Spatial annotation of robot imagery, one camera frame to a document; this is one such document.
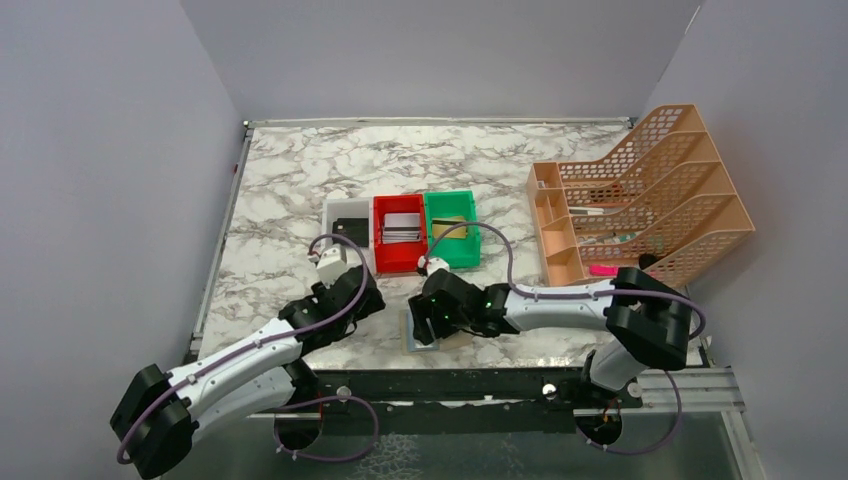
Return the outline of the red plastic bin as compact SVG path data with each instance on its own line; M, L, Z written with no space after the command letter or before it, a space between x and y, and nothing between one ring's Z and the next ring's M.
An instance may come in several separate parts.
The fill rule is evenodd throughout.
M428 247L422 194L375 196L374 254L381 274L414 272Z

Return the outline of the gold credit card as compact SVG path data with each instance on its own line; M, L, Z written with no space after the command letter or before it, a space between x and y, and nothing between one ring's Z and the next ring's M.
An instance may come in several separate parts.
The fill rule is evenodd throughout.
M457 215L449 217L434 217L430 222L430 231L434 239L443 237L444 239L459 239L463 240L467 237L467 227L464 226L466 218Z

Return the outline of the white plastic bin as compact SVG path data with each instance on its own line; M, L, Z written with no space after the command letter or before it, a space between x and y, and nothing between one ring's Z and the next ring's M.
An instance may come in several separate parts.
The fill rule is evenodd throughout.
M370 272L376 276L372 213L372 197L325 199L321 232L342 235L355 243L362 251Z

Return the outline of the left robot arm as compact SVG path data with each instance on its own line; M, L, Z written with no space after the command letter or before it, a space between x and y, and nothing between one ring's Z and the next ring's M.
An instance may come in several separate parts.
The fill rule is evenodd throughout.
M169 371L151 364L130 381L109 425L116 460L144 479L178 465L205 434L274 407L317 403L306 355L351 335L385 302L368 268L349 268L330 285L288 303L248 337Z

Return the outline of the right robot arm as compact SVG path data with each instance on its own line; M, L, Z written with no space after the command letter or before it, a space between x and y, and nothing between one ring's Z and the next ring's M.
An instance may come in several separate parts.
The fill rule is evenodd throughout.
M600 407L645 370L687 364L692 301L648 273L625 267L611 279L576 286L498 283L484 288L445 269L409 298L413 336L429 345L460 331L484 338L548 328L606 331L612 339L586 361L579 398Z

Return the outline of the black credit card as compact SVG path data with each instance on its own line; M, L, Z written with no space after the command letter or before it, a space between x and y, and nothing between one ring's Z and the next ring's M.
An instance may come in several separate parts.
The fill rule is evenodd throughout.
M343 217L332 223L334 234L348 238L361 248L367 248L370 245L370 230L368 218Z

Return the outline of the white card stack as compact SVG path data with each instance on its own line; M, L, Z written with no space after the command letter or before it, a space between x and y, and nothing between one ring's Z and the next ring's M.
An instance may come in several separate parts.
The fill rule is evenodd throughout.
M416 243L421 240L420 214L413 212L386 213L381 226L384 244Z

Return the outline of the pink highlighter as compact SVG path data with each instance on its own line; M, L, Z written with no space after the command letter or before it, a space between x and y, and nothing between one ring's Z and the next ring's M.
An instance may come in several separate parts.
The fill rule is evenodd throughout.
M593 264L588 267L588 274L594 277L615 277L618 272L618 266Z

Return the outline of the green white pen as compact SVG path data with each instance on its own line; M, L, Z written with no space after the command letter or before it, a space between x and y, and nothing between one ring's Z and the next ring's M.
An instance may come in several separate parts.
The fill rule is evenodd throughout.
M609 235L605 235L603 237L598 238L599 243L604 244L619 244L630 241L634 239L638 235L638 232L628 232L628 233L610 233Z

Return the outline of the orange mesh file organizer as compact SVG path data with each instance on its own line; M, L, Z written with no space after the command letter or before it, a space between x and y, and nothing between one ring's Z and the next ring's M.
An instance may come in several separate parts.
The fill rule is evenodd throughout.
M609 278L588 274L597 264L643 266L680 288L755 230L693 104L653 109L597 160L534 163L526 192L549 286ZM638 235L598 242L628 232Z

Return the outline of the black mounting rail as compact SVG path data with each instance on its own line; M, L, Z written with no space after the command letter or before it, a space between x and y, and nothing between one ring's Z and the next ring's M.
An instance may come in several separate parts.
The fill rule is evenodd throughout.
M248 381L206 412L182 421L183 445L266 413L283 451L305 455L321 437L382 435L585 433L610 444L621 434L621 408L642 402L626 378L617 389L591 382L589 369L318 370L303 360Z

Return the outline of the aluminium frame rail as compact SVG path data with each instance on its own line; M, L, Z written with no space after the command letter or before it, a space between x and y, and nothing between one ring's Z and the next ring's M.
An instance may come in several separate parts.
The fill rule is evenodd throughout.
M253 379L233 383L197 381L182 389L194 418L203 415L242 419L260 411L293 407L320 399L344 402L354 397L386 408L490 407L531 405L543 410L572 410L577 415L602 411L739 411L744 401L729 369L690 368L665 375L650 370L615 394L602 394L583 382L577 368L318 370L298 380L276 367Z

